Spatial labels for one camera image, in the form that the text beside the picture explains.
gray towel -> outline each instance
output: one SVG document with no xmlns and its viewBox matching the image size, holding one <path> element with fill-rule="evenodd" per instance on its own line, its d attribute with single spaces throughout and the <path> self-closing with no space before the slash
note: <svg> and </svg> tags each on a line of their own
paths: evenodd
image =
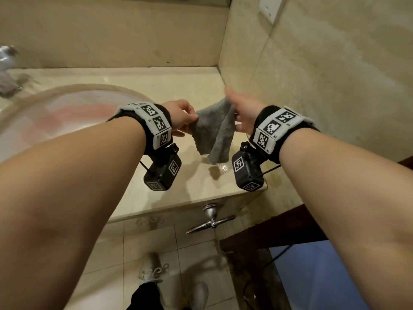
<svg viewBox="0 0 413 310">
<path fill-rule="evenodd" d="M 199 119 L 189 125 L 198 152 L 207 155 L 211 164 L 228 162 L 235 132 L 235 109 L 224 98 L 197 111 Z"/>
</svg>

shoe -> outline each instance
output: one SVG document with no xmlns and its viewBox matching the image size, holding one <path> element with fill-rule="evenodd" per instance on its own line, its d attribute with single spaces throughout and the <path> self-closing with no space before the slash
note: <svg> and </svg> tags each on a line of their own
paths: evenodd
<svg viewBox="0 0 413 310">
<path fill-rule="evenodd" d="M 144 261 L 140 268 L 138 278 L 142 284 L 148 282 L 160 282 L 160 275 L 162 273 L 162 264 L 157 253 L 147 253 L 143 257 Z"/>
<path fill-rule="evenodd" d="M 190 299 L 191 310 L 204 310 L 208 300 L 208 285 L 199 282 L 195 285 Z"/>
</svg>

wristband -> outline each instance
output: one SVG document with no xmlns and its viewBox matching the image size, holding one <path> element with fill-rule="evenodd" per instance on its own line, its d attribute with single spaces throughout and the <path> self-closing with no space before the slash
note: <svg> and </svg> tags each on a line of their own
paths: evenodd
<svg viewBox="0 0 413 310">
<path fill-rule="evenodd" d="M 318 130 L 313 124 L 311 119 L 288 107 L 281 109 L 276 105 L 270 105 L 256 118 L 250 142 L 265 153 L 270 161 L 280 164 L 280 150 L 286 138 L 297 129 Z"/>
<path fill-rule="evenodd" d="M 146 135 L 144 155 L 154 155 L 156 150 L 172 144 L 172 121 L 168 110 L 160 104 L 136 102 L 119 107 L 108 119 L 129 116 L 136 119 Z"/>
</svg>

marble countertop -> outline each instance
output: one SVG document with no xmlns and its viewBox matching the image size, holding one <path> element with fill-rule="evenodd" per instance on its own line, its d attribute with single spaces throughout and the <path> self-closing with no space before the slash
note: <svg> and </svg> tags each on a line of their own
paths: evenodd
<svg viewBox="0 0 413 310">
<path fill-rule="evenodd" d="M 214 67 L 14 69 L 9 72 L 24 82 L 23 90 L 10 99 L 0 98 L 0 109 L 37 93 L 67 85 L 98 84 L 114 89 L 131 89 L 156 103 L 187 99 L 196 110 L 224 97 L 224 83 Z M 245 134 L 235 133 L 230 156 L 246 140 Z M 165 192 L 149 190 L 143 183 L 146 171 L 138 166 L 111 221 L 247 193 L 236 186 L 230 162 L 217 166 L 207 164 L 189 135 L 175 137 L 174 142 L 180 149 L 182 167 L 172 188 Z M 142 161 L 147 166 L 151 164 L 147 156 Z"/>
</svg>

hand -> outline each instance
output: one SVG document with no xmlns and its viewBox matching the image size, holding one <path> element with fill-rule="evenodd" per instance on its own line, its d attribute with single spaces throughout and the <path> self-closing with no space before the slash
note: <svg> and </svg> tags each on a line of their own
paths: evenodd
<svg viewBox="0 0 413 310">
<path fill-rule="evenodd" d="M 241 124 L 235 125 L 236 131 L 251 135 L 255 120 L 266 104 L 253 96 L 236 93 L 229 87 L 225 87 L 225 95 L 229 102 L 235 105 L 235 121 L 241 122 Z"/>
<path fill-rule="evenodd" d="M 199 119 L 198 114 L 187 100 L 168 101 L 162 104 L 171 115 L 172 121 L 172 135 L 177 137 L 185 136 L 184 133 L 189 134 L 188 124 Z"/>
</svg>

